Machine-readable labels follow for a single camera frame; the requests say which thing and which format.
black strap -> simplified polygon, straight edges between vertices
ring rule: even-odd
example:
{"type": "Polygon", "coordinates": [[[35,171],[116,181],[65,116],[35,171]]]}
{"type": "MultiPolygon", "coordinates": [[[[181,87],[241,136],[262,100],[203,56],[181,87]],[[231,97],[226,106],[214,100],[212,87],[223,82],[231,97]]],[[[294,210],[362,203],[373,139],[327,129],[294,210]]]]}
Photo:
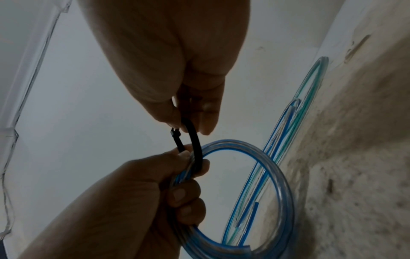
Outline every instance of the black strap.
{"type": "MultiPolygon", "coordinates": [[[[192,122],[189,119],[182,118],[181,122],[187,128],[189,137],[191,138],[193,155],[195,157],[195,164],[193,166],[193,172],[199,172],[202,169],[203,157],[202,157],[202,147],[201,147],[201,144],[199,143],[198,134],[196,133],[195,126],[192,124],[192,122]]],[[[185,147],[182,144],[181,139],[179,138],[181,136],[181,132],[179,131],[179,129],[171,129],[171,136],[172,138],[174,138],[176,146],[178,147],[178,151],[180,153],[183,152],[185,150],[185,147]]]]}

cable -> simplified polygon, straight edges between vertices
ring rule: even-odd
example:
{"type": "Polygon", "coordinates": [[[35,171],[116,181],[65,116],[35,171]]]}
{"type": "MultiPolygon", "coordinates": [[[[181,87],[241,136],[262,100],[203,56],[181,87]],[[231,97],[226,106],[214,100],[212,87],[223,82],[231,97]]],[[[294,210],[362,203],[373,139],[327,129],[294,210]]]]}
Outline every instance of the cable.
{"type": "MultiPolygon", "coordinates": [[[[221,244],[206,237],[196,226],[179,224],[175,215],[169,214],[169,221],[175,234],[191,257],[194,259],[253,259],[279,258],[284,254],[292,236],[295,210],[289,184],[278,164],[288,151],[320,87],[327,66],[327,57],[319,58],[313,65],[293,100],[284,110],[263,150],[239,140],[220,140],[202,147],[203,157],[220,150],[233,150],[251,156],[256,160],[256,164],[234,206],[221,244]],[[244,243],[255,219],[258,201],[269,179],[276,189],[278,219],[275,230],[268,239],[259,248],[251,250],[250,246],[244,243]]],[[[176,186],[190,179],[194,165],[195,155],[192,154],[187,170],[174,177],[170,186],[176,186]]]]}

